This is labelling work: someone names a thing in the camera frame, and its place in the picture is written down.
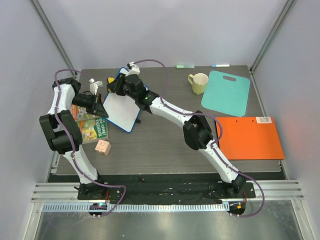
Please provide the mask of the yellow whiteboard eraser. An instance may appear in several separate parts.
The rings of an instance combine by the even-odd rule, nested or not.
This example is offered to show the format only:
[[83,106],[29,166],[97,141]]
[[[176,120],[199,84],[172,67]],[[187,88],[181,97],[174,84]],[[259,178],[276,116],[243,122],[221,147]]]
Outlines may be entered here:
[[107,78],[107,83],[108,84],[111,84],[111,83],[113,83],[115,81],[115,79],[113,78],[113,77],[108,77]]

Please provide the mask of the blue framed whiteboard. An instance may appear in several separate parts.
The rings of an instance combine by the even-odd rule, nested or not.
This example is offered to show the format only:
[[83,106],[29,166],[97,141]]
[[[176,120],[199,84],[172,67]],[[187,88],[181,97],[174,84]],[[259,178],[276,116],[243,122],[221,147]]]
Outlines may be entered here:
[[103,102],[103,107],[108,114],[106,119],[125,132],[130,133],[138,121],[139,107],[129,96],[117,95],[112,93],[109,87],[107,88],[108,93]]

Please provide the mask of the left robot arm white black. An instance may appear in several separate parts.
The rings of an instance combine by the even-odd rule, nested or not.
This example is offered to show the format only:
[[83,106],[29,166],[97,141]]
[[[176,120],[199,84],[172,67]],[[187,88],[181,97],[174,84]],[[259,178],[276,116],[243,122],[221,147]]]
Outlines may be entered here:
[[105,197],[107,187],[96,168],[90,163],[82,147],[83,138],[74,117],[72,105],[86,108],[89,114],[108,117],[99,93],[80,93],[81,83],[69,77],[55,80],[54,98],[50,110],[39,117],[39,123],[51,150],[66,158],[79,177],[79,194],[89,199]]

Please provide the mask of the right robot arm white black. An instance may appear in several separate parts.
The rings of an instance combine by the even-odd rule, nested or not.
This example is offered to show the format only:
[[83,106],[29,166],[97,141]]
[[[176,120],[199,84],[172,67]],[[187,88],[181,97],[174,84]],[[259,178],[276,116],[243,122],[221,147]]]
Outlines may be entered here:
[[187,111],[165,101],[147,89],[137,74],[121,73],[116,78],[109,77],[107,89],[109,93],[130,97],[140,110],[161,116],[182,128],[186,145],[203,154],[214,166],[226,193],[233,198],[243,193],[246,177],[219,149],[218,140],[214,139],[212,129],[201,111]]

